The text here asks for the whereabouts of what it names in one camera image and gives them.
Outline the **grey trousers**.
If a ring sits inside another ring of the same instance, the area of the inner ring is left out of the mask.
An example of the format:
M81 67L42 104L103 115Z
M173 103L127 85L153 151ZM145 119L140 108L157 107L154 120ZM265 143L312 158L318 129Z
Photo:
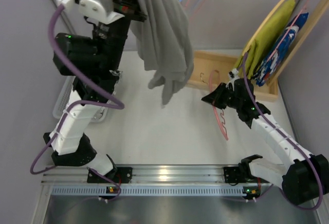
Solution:
M162 86L162 105L167 105L194 70L189 20L178 0L137 1L147 19L131 22L130 29L145 70L155 72L148 88Z

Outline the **pink trouser hanger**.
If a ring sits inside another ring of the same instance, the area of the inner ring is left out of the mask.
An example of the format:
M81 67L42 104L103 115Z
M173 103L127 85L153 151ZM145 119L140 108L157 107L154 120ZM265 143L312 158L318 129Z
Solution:
M207 84L208 87L209 87L209 92L212 92L214 90L214 87L213 87L213 84L212 84L212 80L213 80L213 75L214 74L217 74L218 75L218 79L220 79L220 72L218 70L212 70L210 72L210 75L209 75L209 79L208 79L208 82L206 82L204 79L203 79L203 76L205 75L204 73L200 73L200 79L203 83ZM216 118L216 121L217 121L217 124L218 124L218 127L224 137L224 139L226 141L229 140L229 137L228 137L228 132L227 132L227 129L226 129L226 120L225 120L225 113L224 113L224 110L221 109L220 112L218 112L217 108L216 107L212 107L213 108L213 112L214 112L214 115L215 115L215 118Z

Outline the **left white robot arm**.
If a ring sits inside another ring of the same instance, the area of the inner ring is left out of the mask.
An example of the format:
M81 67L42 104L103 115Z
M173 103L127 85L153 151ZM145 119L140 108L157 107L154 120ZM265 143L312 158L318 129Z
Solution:
M119 64L132 21L144 22L138 0L56 0L48 36L54 51L53 62L63 76L74 81L63 114L52 132L44 134L56 166L86 166L93 181L113 179L117 167L109 155L96 152L85 134L102 108L123 109L113 95L121 73ZM92 36L54 33L63 11L77 5Z

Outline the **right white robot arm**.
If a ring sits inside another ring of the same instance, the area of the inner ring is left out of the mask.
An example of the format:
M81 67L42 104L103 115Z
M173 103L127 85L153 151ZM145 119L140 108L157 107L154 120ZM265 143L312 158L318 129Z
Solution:
M281 160L281 164L275 164L260 155L242 159L239 168L246 180L264 179L279 187L294 205L328 194L328 160L303 148L285 132L270 110L255 101L249 80L221 83L202 101L219 109L235 109L238 118L258 133Z

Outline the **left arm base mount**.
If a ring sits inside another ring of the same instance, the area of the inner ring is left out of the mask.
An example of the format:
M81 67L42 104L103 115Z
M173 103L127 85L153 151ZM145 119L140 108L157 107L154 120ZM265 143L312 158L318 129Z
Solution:
M133 168L132 167L121 167L119 166L117 169L107 173L104 177L107 179L111 179L115 183L129 183L132 179ZM88 170L88 183L108 183L107 180L101 178L93 171Z

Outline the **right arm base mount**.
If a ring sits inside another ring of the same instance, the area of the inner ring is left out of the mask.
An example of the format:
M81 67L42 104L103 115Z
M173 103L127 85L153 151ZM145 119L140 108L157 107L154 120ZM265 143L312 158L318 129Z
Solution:
M259 180L255 176L248 175L242 171L238 166L223 167L224 181L228 184L238 183L258 183Z

